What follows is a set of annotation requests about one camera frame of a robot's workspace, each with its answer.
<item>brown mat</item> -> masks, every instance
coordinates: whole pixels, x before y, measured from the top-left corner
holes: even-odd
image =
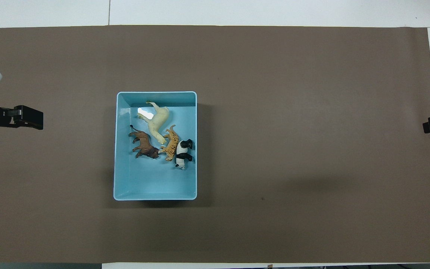
[[[430,262],[426,29],[0,29],[0,262]],[[115,201],[116,93],[194,90],[195,201]]]

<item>toy animal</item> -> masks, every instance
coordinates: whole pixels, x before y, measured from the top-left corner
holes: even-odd
[[[136,150],[140,150],[137,155],[135,155],[136,158],[140,157],[140,155],[145,155],[147,157],[151,157],[153,159],[156,159],[159,157],[159,149],[154,148],[150,142],[149,142],[149,135],[143,131],[139,131],[134,128],[134,126],[130,126],[130,128],[134,129],[134,132],[129,133],[128,136],[135,136],[135,139],[132,143],[135,143],[136,141],[140,141],[140,145],[133,148],[132,152],[135,152]]]
[[[192,148],[193,141],[188,139],[187,141],[180,141],[177,145],[177,155],[175,155],[175,167],[178,167],[182,170],[185,169],[185,160],[189,162],[192,161],[193,157],[188,154],[188,148]]]
[[[165,138],[159,133],[159,129],[165,123],[167,118],[169,118],[169,109],[167,107],[159,107],[154,102],[147,101],[146,103],[151,104],[154,107],[156,114],[151,120],[140,113],[137,113],[137,116],[147,122],[150,134],[153,135],[161,145],[164,145],[166,141]]]
[[[165,160],[170,162],[174,159],[175,151],[177,150],[177,145],[179,143],[179,136],[176,132],[174,132],[174,125],[170,126],[170,129],[166,129],[165,131],[168,133],[164,137],[169,138],[169,144],[167,147],[161,146],[159,150],[160,153],[167,153],[167,157],[165,157]]]

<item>white table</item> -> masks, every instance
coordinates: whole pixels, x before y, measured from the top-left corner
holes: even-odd
[[[430,0],[0,0],[0,28],[116,24],[428,27],[430,44]],[[321,265],[341,264],[273,264],[274,267]],[[103,264],[106,269],[266,266],[266,263]]]

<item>tiger figurine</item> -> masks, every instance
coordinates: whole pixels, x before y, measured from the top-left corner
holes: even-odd
[[[170,162],[174,159],[175,152],[177,150],[177,145],[179,143],[179,136],[176,132],[174,132],[174,125],[170,126],[170,129],[166,129],[165,131],[168,133],[164,137],[169,138],[169,144],[165,146],[161,146],[159,150],[160,153],[166,153],[167,157],[165,157],[165,160],[167,162]]]

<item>blue plastic bin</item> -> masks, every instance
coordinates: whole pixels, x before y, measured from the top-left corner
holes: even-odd
[[[146,104],[155,102],[168,107],[169,118],[159,132],[175,124],[174,131],[181,140],[193,140],[189,154],[193,161],[186,161],[185,170],[175,167],[161,154],[157,159],[147,156],[135,158],[132,152],[139,142],[128,134],[136,129],[150,136],[150,143],[160,149],[160,144],[150,135],[147,123],[137,117],[139,109],[155,114]],[[116,142],[114,157],[114,199],[126,200],[193,200],[197,197],[197,94],[195,92],[119,92],[116,107]]]

